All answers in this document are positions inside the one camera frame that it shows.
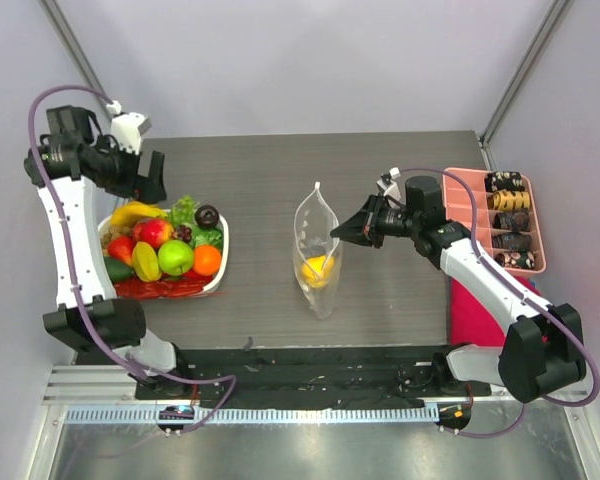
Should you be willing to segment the red yellow apple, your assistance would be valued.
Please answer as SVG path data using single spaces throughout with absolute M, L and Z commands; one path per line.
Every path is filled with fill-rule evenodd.
M 164 218 L 151 218 L 139 221 L 131 230 L 135 242 L 145 242 L 159 249 L 172 238 L 174 228 Z

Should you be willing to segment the clear dotted zip bag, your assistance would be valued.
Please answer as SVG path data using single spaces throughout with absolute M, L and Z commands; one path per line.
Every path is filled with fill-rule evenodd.
M 331 236 L 339 220 L 324 199 L 321 183 L 299 204 L 293 220 L 293 266 L 296 281 L 318 319 L 335 307 L 342 245 Z

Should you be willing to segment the yellow lemon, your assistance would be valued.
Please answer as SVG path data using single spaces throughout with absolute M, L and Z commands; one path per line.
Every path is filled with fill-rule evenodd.
M 310 257 L 301 267 L 301 280 L 312 289 L 324 288 L 330 281 L 335 260 L 326 255 Z

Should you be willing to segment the green apple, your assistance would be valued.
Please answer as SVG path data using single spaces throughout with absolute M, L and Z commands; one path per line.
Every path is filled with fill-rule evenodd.
M 181 276 L 193 266 L 193 249 L 180 240 L 167 241 L 158 250 L 158 263 L 167 275 Z

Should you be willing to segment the yellow star fruit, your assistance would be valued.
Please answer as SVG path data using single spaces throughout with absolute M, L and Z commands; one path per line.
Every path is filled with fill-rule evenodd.
M 158 258 L 155 250 L 146 242 L 137 242 L 132 251 L 132 268 L 143 282 L 154 282 L 161 278 Z

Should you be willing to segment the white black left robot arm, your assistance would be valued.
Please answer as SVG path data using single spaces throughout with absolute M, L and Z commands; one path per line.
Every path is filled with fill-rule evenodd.
M 139 385 L 180 399 L 191 391 L 193 375 L 180 349 L 147 328 L 140 302 L 118 297 L 101 252 L 94 207 L 98 189 L 123 199 L 164 200 L 164 156 L 153 153 L 148 175 L 139 174 L 150 119 L 123 112 L 117 102 L 107 111 L 109 132 L 81 107 L 48 110 L 44 135 L 35 132 L 36 113 L 28 116 L 24 168 L 45 208 L 57 269 L 56 308 L 44 314 L 43 324 L 75 352 L 100 352 Z

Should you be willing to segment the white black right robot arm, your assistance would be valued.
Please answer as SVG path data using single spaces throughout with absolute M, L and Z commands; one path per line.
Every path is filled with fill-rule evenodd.
M 389 195 L 392 176 L 360 210 L 331 231 L 341 241 L 381 248 L 387 237 L 407 237 L 416 251 L 462 285 L 496 320 L 505 335 L 502 347 L 456 345 L 431 371 L 437 391 L 457 393 L 469 381 L 506 388 L 530 403 L 586 377 L 579 313 L 570 305 L 552 305 L 506 272 L 474 233 L 448 219 L 442 190 L 432 176 L 405 182 L 405 201 Z

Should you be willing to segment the yellow bananas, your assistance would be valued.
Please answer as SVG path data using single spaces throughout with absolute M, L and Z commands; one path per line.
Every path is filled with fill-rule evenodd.
M 142 202 L 130 202 L 117 208 L 110 217 L 110 225 L 121 228 L 133 228 L 144 218 L 166 218 L 167 212 L 156 205 Z

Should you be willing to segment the green lettuce leaf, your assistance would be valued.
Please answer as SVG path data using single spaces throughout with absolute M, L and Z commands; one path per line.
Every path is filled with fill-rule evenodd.
M 192 240 L 187 243 L 190 247 L 196 248 L 200 245 L 213 245 L 219 250 L 223 249 L 224 235 L 220 228 L 220 220 L 214 229 L 202 230 L 195 220 L 194 213 L 201 206 L 191 196 L 185 195 L 178 199 L 168 212 L 168 221 L 174 229 L 179 225 L 186 225 L 192 229 Z

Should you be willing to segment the purple grape bunch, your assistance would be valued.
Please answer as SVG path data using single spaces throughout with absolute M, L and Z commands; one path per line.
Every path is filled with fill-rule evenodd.
M 192 240 L 192 229 L 186 225 L 179 225 L 174 229 L 173 238 L 189 243 Z

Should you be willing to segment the white fruit basket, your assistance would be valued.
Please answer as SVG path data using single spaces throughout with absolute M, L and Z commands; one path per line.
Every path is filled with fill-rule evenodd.
M 98 226 L 103 251 L 129 271 L 112 280 L 118 295 L 142 300 L 214 293 L 228 262 L 229 226 L 220 213 L 211 224 L 196 217 L 208 211 L 135 203 L 103 220 Z

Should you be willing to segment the dark green avocado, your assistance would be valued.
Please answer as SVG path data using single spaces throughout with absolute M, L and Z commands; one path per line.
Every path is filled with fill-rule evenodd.
M 113 284 L 124 282 L 134 276 L 132 267 L 121 260 L 110 256 L 105 256 L 104 264 L 107 275 Z

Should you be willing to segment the orange fruit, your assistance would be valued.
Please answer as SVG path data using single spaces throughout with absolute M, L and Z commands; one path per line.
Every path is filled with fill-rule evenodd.
M 193 250 L 192 269 L 201 276 L 214 276 L 222 265 L 222 253 L 213 245 L 200 245 Z

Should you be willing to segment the red chili peppers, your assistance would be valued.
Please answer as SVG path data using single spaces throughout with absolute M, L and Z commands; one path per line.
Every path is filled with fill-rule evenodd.
M 152 282 L 143 282 L 133 273 L 113 274 L 109 280 L 119 297 L 153 300 L 203 296 L 211 292 L 216 277 L 202 276 L 191 270 L 181 277 L 162 276 Z

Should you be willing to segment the black white rolled sock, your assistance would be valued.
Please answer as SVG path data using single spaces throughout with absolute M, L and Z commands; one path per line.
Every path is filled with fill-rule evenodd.
M 525 190 L 522 175 L 514 171 L 487 172 L 484 178 L 485 191 L 522 192 Z

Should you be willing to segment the magenta red cloth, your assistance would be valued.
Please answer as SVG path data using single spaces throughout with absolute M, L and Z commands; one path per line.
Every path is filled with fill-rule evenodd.
M 450 343 L 502 347 L 506 331 L 455 279 L 450 284 Z

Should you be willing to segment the yellow black rolled sock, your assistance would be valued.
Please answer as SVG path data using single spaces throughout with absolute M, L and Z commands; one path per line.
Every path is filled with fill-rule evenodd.
M 487 198 L 490 210 L 510 212 L 531 207 L 531 196 L 526 191 L 501 190 L 494 192 Z

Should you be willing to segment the pink compartment organizer tray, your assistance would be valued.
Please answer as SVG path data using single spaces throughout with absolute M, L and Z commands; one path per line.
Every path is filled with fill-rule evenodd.
M 492 258 L 499 252 L 507 251 L 495 249 L 492 246 L 494 235 L 511 231 L 493 227 L 494 216 L 501 211 L 490 210 L 487 205 L 487 198 L 494 192 L 485 191 L 484 178 L 485 174 L 491 171 L 454 167 L 448 168 L 447 171 L 452 174 L 451 177 L 443 179 L 443 197 L 448 216 L 468 228 L 475 227 L 478 242 Z M 520 233 L 529 234 L 532 237 L 530 251 L 536 258 L 536 267 L 534 271 L 506 270 L 515 276 L 530 278 L 545 271 L 546 256 L 531 183 L 524 175 L 522 175 L 522 179 L 525 186 L 524 191 L 531 196 L 531 207 L 525 209 L 529 211 L 531 231 Z

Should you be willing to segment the dark grey rolled sock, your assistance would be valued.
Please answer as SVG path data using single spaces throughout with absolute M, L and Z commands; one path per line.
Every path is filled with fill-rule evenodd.
M 532 237 L 520 232 L 504 232 L 492 237 L 492 246 L 495 249 L 526 252 L 531 250 Z

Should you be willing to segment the brown dark rolled sock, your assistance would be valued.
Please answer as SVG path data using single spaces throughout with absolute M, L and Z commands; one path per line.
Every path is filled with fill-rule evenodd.
M 531 220 L 525 209 L 498 212 L 493 219 L 493 227 L 511 232 L 530 232 Z

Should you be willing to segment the floral dark rolled sock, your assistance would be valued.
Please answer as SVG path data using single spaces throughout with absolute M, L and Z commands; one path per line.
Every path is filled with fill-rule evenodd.
M 505 269 L 534 271 L 536 258 L 531 251 L 502 251 L 494 260 Z

